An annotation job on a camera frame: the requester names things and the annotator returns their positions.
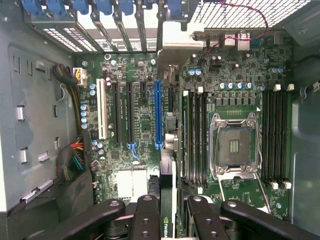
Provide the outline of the silver chipset heatsink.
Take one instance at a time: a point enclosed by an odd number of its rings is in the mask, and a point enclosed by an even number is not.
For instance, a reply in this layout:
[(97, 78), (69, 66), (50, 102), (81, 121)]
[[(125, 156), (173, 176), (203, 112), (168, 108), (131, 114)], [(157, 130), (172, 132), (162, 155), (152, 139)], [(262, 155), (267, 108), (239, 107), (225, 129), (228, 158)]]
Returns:
[(145, 169), (121, 170), (116, 174), (118, 198), (128, 200), (148, 193), (148, 176)]

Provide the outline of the blue SATA connector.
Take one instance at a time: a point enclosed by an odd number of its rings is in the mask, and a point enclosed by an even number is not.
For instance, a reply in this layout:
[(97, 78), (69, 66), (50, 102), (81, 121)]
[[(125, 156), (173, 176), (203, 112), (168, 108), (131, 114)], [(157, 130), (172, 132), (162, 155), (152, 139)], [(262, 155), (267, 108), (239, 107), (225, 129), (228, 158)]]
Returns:
[(137, 155), (137, 149), (136, 149), (136, 147), (137, 147), (137, 143), (136, 143), (136, 142), (127, 143), (127, 148), (131, 151), (132, 157), (133, 157), (136, 161), (140, 162), (141, 159), (140, 159), (140, 157)]

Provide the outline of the black plastic inner cover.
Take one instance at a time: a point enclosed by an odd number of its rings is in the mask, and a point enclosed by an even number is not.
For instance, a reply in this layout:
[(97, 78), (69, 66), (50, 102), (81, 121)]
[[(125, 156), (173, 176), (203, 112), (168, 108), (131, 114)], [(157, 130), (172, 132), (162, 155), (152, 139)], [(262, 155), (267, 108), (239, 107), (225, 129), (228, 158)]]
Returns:
[(55, 181), (29, 203), (0, 212), (0, 240), (25, 240), (84, 212), (94, 204), (89, 170), (70, 182)]

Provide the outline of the metal CPU socket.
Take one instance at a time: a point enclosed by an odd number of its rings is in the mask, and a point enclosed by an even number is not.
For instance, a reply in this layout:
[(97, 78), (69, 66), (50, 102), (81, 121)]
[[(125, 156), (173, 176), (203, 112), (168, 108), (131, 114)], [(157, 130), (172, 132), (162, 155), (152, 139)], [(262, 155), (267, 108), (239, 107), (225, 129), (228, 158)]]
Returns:
[(254, 112), (242, 118), (214, 113), (208, 131), (208, 158), (214, 180), (258, 177)]

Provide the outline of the black RAM slot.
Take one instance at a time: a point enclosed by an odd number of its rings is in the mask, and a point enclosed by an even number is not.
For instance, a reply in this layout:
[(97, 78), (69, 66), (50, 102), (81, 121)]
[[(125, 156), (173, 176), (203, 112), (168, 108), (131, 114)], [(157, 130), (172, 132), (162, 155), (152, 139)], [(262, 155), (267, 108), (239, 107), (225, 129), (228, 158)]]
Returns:
[(199, 93), (195, 93), (195, 156), (196, 156), (196, 165), (197, 165), (197, 187), (201, 186), (201, 137), (200, 137), (200, 97)]
[(278, 91), (276, 94), (276, 153), (275, 153), (275, 163), (276, 163), (276, 171), (275, 171), (275, 180), (279, 181), (280, 177), (280, 166), (281, 166), (281, 114), (282, 114), (282, 92)]
[(292, 123), (292, 92), (283, 92), (284, 100), (284, 170), (282, 177), (282, 185), (286, 190), (292, 188), (292, 183), (290, 179), (291, 174), (291, 123)]
[(262, 172), (261, 177), (263, 182), (267, 183), (268, 173), (268, 91), (262, 92)]
[(274, 100), (274, 92), (269, 92), (269, 133), (270, 133), (270, 182), (273, 182), (274, 178), (274, 134), (275, 134), (275, 124), (274, 124), (274, 110), (275, 110), (275, 100)]
[(202, 175), (203, 185), (207, 185), (207, 96), (202, 96)]
[(188, 160), (189, 160), (189, 179), (194, 180), (194, 162), (193, 162), (193, 98), (194, 94), (188, 95)]

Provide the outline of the silver socket locking lever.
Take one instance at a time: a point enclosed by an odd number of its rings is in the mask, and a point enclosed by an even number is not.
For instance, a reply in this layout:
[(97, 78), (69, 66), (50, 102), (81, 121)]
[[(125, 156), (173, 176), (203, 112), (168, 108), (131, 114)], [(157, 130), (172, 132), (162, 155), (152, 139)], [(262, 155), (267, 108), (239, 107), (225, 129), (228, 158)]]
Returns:
[(259, 121), (257, 116), (255, 116), (254, 123), (255, 123), (255, 148), (256, 148), (257, 166), (259, 171), (261, 171), (263, 156), (262, 156), (262, 147), (261, 147), (260, 126), (259, 126)]

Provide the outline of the green motherboard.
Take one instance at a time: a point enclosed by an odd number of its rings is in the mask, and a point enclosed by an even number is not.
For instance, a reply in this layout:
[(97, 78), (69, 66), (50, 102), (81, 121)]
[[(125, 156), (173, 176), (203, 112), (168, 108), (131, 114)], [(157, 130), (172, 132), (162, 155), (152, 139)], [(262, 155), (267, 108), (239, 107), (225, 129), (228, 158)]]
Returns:
[[(284, 176), (284, 91), (293, 92), (289, 84), (292, 76), (293, 41), (289, 37), (276, 40), (268, 36), (246, 42), (245, 50), (233, 46), (218, 47), (210, 53), (194, 53), (180, 72), (178, 125), (180, 139), (179, 185), (189, 175), (188, 99), (193, 93), (193, 184), (197, 194), (203, 194), (216, 204), (225, 200), (238, 200), (284, 220), (289, 215), (290, 189), (282, 185)], [(160, 179), (160, 152), (155, 148), (155, 90), (157, 58), (154, 54), (88, 55), (81, 59), (87, 70), (87, 85), (80, 89), (80, 122), (83, 140), (76, 150), (83, 151), (86, 164), (92, 172), (93, 202), (99, 204), (118, 198), (116, 174), (125, 170), (147, 170), (148, 188), (151, 176)], [(107, 93), (107, 136), (99, 139), (97, 79), (104, 79)], [(117, 82), (121, 107), (121, 143), (116, 143), (115, 106), (113, 83)], [(127, 147), (127, 94), (126, 83), (134, 92), (134, 143), (140, 161), (133, 158)], [(147, 83), (147, 99), (140, 97), (140, 82)], [(262, 153), (263, 92), (268, 91), (267, 114), (267, 182), (262, 179), (262, 169), (256, 179), (215, 180), (210, 170), (209, 128), (214, 113), (222, 118), (245, 118), (256, 114), (260, 128)], [(274, 165), (273, 182), (270, 182), (270, 91), (274, 92)], [(277, 148), (277, 92), (281, 91), (281, 144), (280, 175), (276, 182), (275, 154)], [(195, 94), (200, 99), (200, 166), (201, 186), (197, 186)], [(203, 113), (202, 97), (206, 94), (207, 113), (207, 185), (203, 184)], [(120, 199), (129, 203), (130, 199)]]

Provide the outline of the blue expansion slot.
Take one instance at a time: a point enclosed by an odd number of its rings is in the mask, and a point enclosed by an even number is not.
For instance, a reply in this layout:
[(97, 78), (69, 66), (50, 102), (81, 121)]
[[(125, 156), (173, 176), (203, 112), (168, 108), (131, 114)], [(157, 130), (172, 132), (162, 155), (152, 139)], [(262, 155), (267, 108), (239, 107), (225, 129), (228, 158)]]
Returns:
[(156, 80), (154, 82), (154, 118), (155, 118), (155, 149), (163, 148), (163, 126), (162, 126), (162, 85)]

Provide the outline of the white expansion slot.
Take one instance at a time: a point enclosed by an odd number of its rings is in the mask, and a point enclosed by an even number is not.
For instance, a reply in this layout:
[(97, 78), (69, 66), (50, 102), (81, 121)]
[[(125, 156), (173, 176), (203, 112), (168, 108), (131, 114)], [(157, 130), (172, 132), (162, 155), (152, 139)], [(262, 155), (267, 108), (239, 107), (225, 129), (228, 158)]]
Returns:
[(98, 136), (99, 139), (107, 138), (108, 117), (107, 117), (107, 91), (106, 81), (103, 78), (96, 79), (97, 94), (97, 116), (98, 116)]

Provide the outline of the grey open PC case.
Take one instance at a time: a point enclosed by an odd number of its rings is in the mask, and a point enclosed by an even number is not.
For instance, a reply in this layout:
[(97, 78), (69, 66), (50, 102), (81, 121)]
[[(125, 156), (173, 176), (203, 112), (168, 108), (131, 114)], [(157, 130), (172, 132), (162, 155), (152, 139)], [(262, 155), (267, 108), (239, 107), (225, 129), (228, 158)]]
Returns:
[[(64, 0), (65, 15), (51, 12), (41, 0), (43, 15), (26, 11), (22, 0), (0, 0), (0, 23), (21, 24), (48, 46), (67, 52), (71, 66), (56, 63), (51, 73), (60, 88), (71, 97), (76, 123), (72, 142), (61, 148), (55, 160), (56, 177), (43, 189), (34, 190), (35, 199), (54, 182), (65, 183), (91, 169), (83, 150), (76, 150), (84, 133), (80, 119), (80, 93), (73, 68), (83, 68), (86, 56), (153, 54), (162, 46), (164, 22), (202, 26), (195, 40), (202, 43), (201, 53), (216, 48), (236, 46), (273, 37), (290, 38), (293, 42), (290, 181), (288, 217), (281, 219), (320, 237), (320, 0), (186, 0), (185, 18), (171, 20), (168, 0), (138, 0), (132, 15), (125, 15), (114, 0), (113, 14), (104, 15), (96, 0), (88, 0), (88, 14), (73, 9), (72, 0)], [(189, 237), (181, 218), (179, 197), (179, 235), (174, 239), (199, 240)], [(129, 240), (128, 225), (100, 227), (89, 240)]]

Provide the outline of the short black expansion slot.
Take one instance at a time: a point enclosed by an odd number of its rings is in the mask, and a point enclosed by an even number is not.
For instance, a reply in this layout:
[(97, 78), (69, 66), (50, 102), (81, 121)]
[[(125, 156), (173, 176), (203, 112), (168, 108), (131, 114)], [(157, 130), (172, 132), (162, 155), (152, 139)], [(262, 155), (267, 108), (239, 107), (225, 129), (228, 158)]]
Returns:
[(145, 101), (148, 95), (147, 83), (145, 81), (141, 81), (139, 84), (139, 87), (140, 87), (140, 98), (143, 101)]

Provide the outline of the white power connector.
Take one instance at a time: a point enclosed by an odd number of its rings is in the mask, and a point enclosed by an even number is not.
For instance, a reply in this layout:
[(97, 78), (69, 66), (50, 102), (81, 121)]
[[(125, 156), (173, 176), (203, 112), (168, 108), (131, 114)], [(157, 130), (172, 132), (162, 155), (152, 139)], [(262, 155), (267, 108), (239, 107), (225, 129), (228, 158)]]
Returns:
[(73, 67), (72, 74), (77, 79), (78, 86), (86, 86), (88, 81), (87, 70), (82, 67)]

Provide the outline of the grey power supply unit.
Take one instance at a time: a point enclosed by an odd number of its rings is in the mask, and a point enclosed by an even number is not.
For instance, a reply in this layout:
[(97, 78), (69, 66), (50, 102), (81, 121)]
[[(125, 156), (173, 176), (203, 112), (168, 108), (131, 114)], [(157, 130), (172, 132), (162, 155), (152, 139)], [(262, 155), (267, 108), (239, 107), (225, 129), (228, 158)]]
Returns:
[(72, 99), (51, 73), (59, 63), (71, 66), (65, 50), (0, 22), (0, 213), (53, 182), (58, 153), (76, 136)]

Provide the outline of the blue slot retainer clip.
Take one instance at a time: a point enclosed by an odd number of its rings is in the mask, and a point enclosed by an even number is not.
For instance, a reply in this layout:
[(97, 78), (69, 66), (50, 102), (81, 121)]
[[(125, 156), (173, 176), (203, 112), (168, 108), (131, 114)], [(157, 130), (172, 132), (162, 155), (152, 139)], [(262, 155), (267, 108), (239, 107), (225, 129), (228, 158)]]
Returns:
[(105, 16), (113, 14), (114, 0), (96, 0), (97, 9)]
[(138, 0), (118, 0), (118, 6), (126, 16), (134, 13), (134, 6), (137, 6)]
[(42, 0), (21, 0), (23, 8), (34, 16), (42, 16)]
[(64, 16), (66, 14), (64, 0), (46, 0), (46, 5), (57, 16)]
[(187, 0), (167, 0), (167, 9), (171, 20), (181, 20), (185, 18), (188, 10)]
[(71, 0), (73, 9), (79, 11), (82, 15), (89, 13), (89, 2), (88, 0)]

